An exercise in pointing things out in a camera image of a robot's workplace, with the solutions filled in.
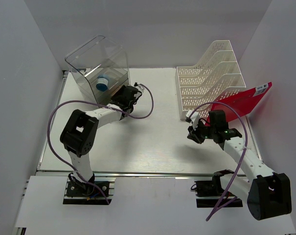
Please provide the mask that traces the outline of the blue white small jar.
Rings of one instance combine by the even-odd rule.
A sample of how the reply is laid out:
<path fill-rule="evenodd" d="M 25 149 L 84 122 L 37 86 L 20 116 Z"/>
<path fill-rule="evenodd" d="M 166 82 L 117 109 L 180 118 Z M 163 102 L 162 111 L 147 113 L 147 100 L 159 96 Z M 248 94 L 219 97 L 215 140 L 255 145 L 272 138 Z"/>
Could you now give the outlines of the blue white small jar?
<path fill-rule="evenodd" d="M 108 84 L 109 84 L 109 77 L 105 74 L 99 75 L 97 77 L 97 82 L 96 82 L 96 89 L 105 92 L 108 89 Z"/>

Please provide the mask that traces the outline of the clear acrylic drawer organizer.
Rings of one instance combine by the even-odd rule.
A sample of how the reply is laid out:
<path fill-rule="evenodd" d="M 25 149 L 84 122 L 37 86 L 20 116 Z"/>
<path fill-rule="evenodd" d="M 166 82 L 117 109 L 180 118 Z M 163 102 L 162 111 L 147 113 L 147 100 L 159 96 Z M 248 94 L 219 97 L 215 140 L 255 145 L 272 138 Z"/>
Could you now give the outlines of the clear acrylic drawer organizer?
<path fill-rule="evenodd" d="M 130 84 L 126 51 L 105 36 L 98 35 L 88 40 L 66 55 L 65 62 L 84 99 L 88 101 L 106 105 L 121 86 Z M 102 74 L 110 79 L 105 92 L 95 87 L 97 77 Z"/>

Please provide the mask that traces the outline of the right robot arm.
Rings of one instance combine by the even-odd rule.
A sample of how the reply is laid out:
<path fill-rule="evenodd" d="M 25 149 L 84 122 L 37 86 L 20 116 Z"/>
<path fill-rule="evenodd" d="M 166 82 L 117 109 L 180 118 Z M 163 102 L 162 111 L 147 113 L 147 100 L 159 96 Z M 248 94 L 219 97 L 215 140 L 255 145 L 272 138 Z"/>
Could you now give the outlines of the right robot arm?
<path fill-rule="evenodd" d="M 209 112 L 209 122 L 203 123 L 199 114 L 188 111 L 186 121 L 188 139 L 201 144 L 213 140 L 231 156 L 244 172 L 247 180 L 237 176 L 232 170 L 221 170 L 213 174 L 211 186 L 202 189 L 198 195 L 205 196 L 215 192 L 220 196 L 213 211 L 228 206 L 232 200 L 226 200 L 228 194 L 246 203 L 256 220 L 290 214 L 292 211 L 290 179 L 284 173 L 276 173 L 266 166 L 255 153 L 248 149 L 246 140 L 235 128 L 229 128 L 223 110 Z"/>

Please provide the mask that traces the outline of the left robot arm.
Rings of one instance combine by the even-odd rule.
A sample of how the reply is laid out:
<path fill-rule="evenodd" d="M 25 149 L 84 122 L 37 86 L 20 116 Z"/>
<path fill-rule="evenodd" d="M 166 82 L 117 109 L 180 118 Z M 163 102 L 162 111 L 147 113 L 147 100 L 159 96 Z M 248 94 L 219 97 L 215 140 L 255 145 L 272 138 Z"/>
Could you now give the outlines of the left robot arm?
<path fill-rule="evenodd" d="M 70 155 L 75 168 L 70 180 L 78 185 L 83 195 L 94 191 L 94 173 L 91 170 L 89 152 L 94 144 L 97 129 L 111 122 L 120 121 L 134 110 L 143 88 L 123 85 L 112 97 L 106 108 L 83 112 L 74 110 L 63 129 L 60 142 Z"/>

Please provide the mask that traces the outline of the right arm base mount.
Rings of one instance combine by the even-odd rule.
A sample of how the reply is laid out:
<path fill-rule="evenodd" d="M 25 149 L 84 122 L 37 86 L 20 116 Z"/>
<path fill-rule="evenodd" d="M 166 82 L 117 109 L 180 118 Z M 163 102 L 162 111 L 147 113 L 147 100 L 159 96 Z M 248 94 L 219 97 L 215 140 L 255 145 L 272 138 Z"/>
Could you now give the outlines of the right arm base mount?
<path fill-rule="evenodd" d="M 191 186 L 190 190 L 196 192 L 197 208 L 213 208 L 224 192 L 221 188 L 220 177 L 234 172 L 228 169 L 217 171 L 211 180 L 199 180 Z"/>

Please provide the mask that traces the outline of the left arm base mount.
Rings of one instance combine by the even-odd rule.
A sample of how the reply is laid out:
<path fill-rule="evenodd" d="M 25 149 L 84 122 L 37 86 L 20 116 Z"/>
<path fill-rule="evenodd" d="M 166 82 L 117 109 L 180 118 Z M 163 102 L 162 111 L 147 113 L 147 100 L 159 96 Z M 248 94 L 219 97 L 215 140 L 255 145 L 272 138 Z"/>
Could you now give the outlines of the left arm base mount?
<path fill-rule="evenodd" d="M 98 178 L 94 181 L 94 184 L 101 188 L 110 203 L 114 195 L 114 180 Z M 63 198 L 63 205 L 108 206 L 109 204 L 99 189 L 90 185 L 83 187 L 81 182 L 74 182 L 74 180 L 68 179 Z"/>

